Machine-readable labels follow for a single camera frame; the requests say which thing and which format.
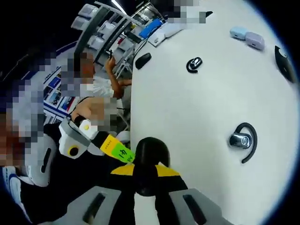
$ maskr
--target lavender earbud case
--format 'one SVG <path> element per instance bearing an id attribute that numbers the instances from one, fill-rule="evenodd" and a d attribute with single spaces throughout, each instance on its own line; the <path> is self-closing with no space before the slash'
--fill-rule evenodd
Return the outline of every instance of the lavender earbud case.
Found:
<path id="1" fill-rule="evenodd" d="M 245 41 L 247 45 L 252 46 L 256 49 L 259 50 L 264 49 L 264 39 L 259 34 L 255 34 L 253 32 L 247 32 L 245 36 Z"/>

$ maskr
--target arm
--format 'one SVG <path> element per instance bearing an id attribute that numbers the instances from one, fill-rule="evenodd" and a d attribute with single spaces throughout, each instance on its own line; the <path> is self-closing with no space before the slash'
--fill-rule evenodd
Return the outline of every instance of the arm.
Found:
<path id="1" fill-rule="evenodd" d="M 113 74 L 113 68 L 116 66 L 116 60 L 114 57 L 107 60 L 105 63 L 105 69 L 109 76 L 109 79 L 112 83 L 112 89 L 114 91 L 114 97 L 115 98 L 121 98 L 123 96 L 123 89 L 122 85 L 119 84 L 116 76 Z"/>
<path id="2" fill-rule="evenodd" d="M 119 84 L 121 86 L 127 87 L 127 86 L 130 86 L 132 84 L 132 80 L 131 79 L 130 80 L 121 80 L 121 81 L 119 81 Z"/>
<path id="3" fill-rule="evenodd" d="M 85 98 L 71 112 L 72 121 L 74 122 L 79 115 L 89 120 L 104 120 L 104 99 L 102 97 Z"/>

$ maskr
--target green sticker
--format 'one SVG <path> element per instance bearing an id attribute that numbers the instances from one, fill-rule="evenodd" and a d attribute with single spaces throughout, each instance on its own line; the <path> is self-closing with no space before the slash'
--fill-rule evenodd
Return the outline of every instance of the green sticker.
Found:
<path id="1" fill-rule="evenodd" d="M 122 143 L 117 143 L 112 150 L 112 155 L 123 163 L 132 163 L 135 159 L 135 154 Z"/>

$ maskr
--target yellow stripe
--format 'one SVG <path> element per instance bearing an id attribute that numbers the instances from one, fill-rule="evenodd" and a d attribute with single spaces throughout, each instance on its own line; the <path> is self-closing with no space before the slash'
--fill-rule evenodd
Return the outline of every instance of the yellow stripe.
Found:
<path id="1" fill-rule="evenodd" d="M 135 165 L 125 165 L 114 169 L 111 174 L 132 176 Z"/>
<path id="2" fill-rule="evenodd" d="M 155 165 L 157 169 L 157 174 L 159 177 L 171 177 L 171 176 L 180 176 L 175 170 L 165 167 L 163 165 Z"/>

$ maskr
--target white shirt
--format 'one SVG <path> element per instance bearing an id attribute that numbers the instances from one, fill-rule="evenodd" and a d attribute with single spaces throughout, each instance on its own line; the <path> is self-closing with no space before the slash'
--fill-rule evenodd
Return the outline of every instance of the white shirt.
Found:
<path id="1" fill-rule="evenodd" d="M 92 84 L 81 84 L 80 85 L 80 96 L 81 97 L 113 97 L 112 82 L 108 79 L 95 76 L 94 83 Z"/>

